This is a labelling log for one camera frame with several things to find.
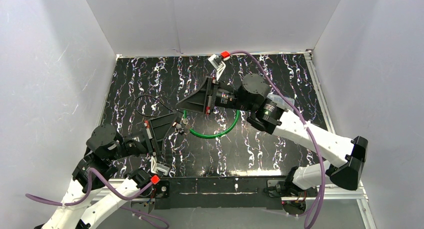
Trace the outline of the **small brass padlock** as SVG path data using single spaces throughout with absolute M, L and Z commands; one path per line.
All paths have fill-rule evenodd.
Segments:
M 172 125 L 177 131 L 182 129 L 182 125 L 180 123 L 174 122 Z

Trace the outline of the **green cable lock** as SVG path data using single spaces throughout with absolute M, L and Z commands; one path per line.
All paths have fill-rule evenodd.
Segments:
M 231 132 L 237 125 L 237 122 L 239 121 L 241 117 L 241 111 L 237 110 L 235 113 L 235 118 L 234 118 L 234 122 L 230 125 L 229 128 L 227 128 L 226 130 L 216 133 L 216 134 L 201 134 L 197 131 L 195 131 L 194 129 L 189 129 L 189 133 L 194 135 L 195 137 L 201 138 L 201 139 L 215 139 L 215 138 L 219 138 L 219 137 L 223 137 L 225 135 L 227 135 L 229 132 Z

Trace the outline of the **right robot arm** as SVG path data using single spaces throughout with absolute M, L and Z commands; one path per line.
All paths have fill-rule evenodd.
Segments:
M 303 123 L 288 107 L 269 98 L 270 91 L 270 85 L 258 74 L 246 75 L 238 89 L 208 76 L 199 89 L 180 100 L 176 107 L 203 114 L 210 114 L 215 107 L 248 112 L 246 120 L 255 129 L 293 141 L 324 158 L 323 165 L 292 168 L 284 185 L 287 189 L 304 191 L 334 184 L 345 190 L 357 190 L 368 140 L 361 136 L 339 136 L 310 122 Z

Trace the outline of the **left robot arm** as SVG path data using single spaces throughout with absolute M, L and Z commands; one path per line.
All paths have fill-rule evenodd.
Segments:
M 127 201 L 143 193 L 154 196 L 160 190 L 162 177 L 170 167 L 158 161 L 164 153 L 164 139 L 170 131 L 183 133 L 182 113 L 153 117 L 143 127 L 127 136 L 111 124 L 96 127 L 86 141 L 84 157 L 75 167 L 68 189 L 60 202 L 29 193 L 26 197 L 46 205 L 56 206 L 53 215 L 39 229 L 95 229 Z M 150 168 L 135 169 L 114 187 L 110 179 L 118 172 L 113 162 L 129 156 L 149 156 Z

